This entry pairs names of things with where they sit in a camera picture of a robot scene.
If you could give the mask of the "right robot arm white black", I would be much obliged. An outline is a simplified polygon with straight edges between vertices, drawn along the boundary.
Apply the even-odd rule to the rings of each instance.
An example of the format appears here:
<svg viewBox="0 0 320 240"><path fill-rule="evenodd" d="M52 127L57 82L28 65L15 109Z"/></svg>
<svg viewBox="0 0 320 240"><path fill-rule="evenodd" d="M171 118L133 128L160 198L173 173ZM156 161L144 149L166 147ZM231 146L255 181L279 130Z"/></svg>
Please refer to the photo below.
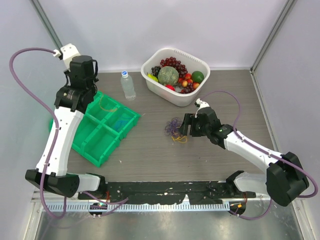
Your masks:
<svg viewBox="0 0 320 240"><path fill-rule="evenodd" d="M263 172L241 172L237 175L225 186L230 197L255 192L268 195L277 204L286 207L310 185L294 153L273 151L250 140L234 130L233 126L221 124L209 106L199 108L196 113L186 113L178 132L183 136L206 136L212 144L241 156Z"/></svg>

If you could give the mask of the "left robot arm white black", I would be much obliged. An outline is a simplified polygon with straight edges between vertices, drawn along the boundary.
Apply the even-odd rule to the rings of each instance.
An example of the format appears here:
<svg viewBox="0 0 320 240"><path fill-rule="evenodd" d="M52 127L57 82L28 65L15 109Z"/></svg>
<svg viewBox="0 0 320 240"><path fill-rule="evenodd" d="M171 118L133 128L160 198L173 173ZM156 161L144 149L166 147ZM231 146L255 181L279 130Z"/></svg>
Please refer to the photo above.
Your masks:
<svg viewBox="0 0 320 240"><path fill-rule="evenodd" d="M107 192L103 176L68 173L72 143L87 107L97 94L98 63L88 55L74 56L65 76L69 83L57 93L54 118L44 152L35 169L28 169L25 179L41 191L71 198L89 192L100 200Z"/></svg>

